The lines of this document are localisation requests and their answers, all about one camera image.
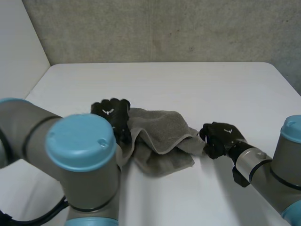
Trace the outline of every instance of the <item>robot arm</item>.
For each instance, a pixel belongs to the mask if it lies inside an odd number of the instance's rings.
[[[0,100],[0,168],[18,159],[60,181],[66,226],[117,226],[120,150],[110,123],[95,114],[61,118],[21,99]]]
[[[251,184],[285,220],[301,226],[301,115],[286,119],[273,159],[249,145],[233,125],[204,124],[200,136],[210,158],[233,160],[236,183]]]

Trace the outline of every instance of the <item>towel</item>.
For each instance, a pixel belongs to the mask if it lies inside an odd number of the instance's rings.
[[[192,166],[191,154],[201,155],[206,145],[175,111],[131,108],[127,125],[132,143],[121,144],[118,163],[125,165],[133,156],[147,175],[160,177]]]
[[[120,169],[133,156],[145,174],[165,176],[192,166],[191,154],[201,155],[206,145],[178,112],[131,108],[129,101],[112,98],[92,104],[91,113],[111,124],[121,147],[116,151]]]

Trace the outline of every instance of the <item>light blue cap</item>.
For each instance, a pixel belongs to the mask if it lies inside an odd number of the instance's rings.
[[[288,117],[281,128],[281,135],[290,141],[301,144],[301,115]]]
[[[281,216],[291,226],[301,226],[301,200],[287,207]]]
[[[105,165],[116,152],[111,125],[95,114],[75,114],[57,121],[46,136],[46,152],[59,167],[89,172]]]
[[[23,101],[28,102],[27,100],[24,100],[24,99],[7,97],[7,98],[0,99],[0,104],[1,104],[1,103],[4,103],[4,102],[7,102],[7,101],[12,101],[12,100],[23,100]]]
[[[74,218],[67,220],[65,226],[118,226],[118,221],[111,218]]]

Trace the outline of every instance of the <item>cloth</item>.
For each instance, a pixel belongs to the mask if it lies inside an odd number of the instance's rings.
[[[165,176],[192,166],[190,154],[201,155],[206,145],[178,112],[131,108],[127,125],[132,143],[121,145],[118,163],[125,165],[133,156],[142,171],[151,176]]]

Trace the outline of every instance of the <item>table surface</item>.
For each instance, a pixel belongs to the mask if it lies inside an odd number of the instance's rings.
[[[132,107],[178,111],[196,129],[213,121],[234,124],[270,156],[285,118],[301,113],[298,93],[267,63],[55,65],[27,100],[64,117],[88,113],[93,102],[111,97],[126,98]],[[193,167],[162,178],[130,162],[122,175],[119,225],[288,225],[251,186],[233,181],[230,159],[194,160]],[[0,180],[0,209],[16,219],[39,217],[63,195],[57,181],[24,161],[0,170]],[[66,215],[46,225],[62,226]]]

